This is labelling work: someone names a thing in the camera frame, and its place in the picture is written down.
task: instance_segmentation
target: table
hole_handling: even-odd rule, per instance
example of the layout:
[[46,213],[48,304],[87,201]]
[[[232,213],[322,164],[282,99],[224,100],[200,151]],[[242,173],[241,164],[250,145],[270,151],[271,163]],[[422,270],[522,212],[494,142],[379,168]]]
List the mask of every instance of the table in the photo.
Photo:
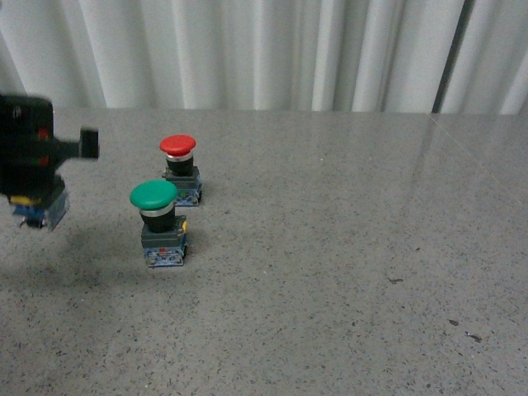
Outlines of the table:
[[[55,115],[101,157],[60,168],[53,233],[2,199],[3,394],[527,391],[526,117]],[[185,266],[149,270],[129,193],[181,133],[204,198]]]

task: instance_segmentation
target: speckled surface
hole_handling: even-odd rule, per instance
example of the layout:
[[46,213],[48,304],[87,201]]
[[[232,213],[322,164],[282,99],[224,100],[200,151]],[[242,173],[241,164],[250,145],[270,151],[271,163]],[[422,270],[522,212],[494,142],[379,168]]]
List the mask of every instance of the speckled surface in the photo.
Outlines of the speckled surface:
[[[55,123],[63,138],[99,127],[101,158],[61,168],[71,207],[53,233],[0,202],[2,394],[528,393],[528,118]],[[180,133],[204,200],[180,208],[186,265],[149,270],[128,196]]]

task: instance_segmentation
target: emergency stop button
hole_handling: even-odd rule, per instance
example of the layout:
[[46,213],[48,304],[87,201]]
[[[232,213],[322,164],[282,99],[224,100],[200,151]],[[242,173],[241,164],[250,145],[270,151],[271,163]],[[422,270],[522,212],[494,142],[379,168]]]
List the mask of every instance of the emergency stop button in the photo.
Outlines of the emergency stop button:
[[196,141],[188,134],[175,134],[162,140],[159,148],[172,157],[185,157],[196,146]]

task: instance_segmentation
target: green push button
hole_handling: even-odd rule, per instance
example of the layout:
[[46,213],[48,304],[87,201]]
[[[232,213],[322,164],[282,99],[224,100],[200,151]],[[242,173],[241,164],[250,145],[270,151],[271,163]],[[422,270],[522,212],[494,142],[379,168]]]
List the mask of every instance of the green push button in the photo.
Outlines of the green push button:
[[135,187],[130,202],[141,210],[157,210],[176,199],[177,188],[166,180],[151,180]]

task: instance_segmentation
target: white curtain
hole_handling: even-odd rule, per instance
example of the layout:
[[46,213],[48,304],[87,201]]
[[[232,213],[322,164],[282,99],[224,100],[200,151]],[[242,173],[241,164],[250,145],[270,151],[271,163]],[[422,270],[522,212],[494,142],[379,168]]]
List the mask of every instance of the white curtain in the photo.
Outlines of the white curtain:
[[[463,4],[2,0],[0,92],[62,107],[431,112]],[[528,107],[527,22],[526,0],[475,0],[441,112]]]

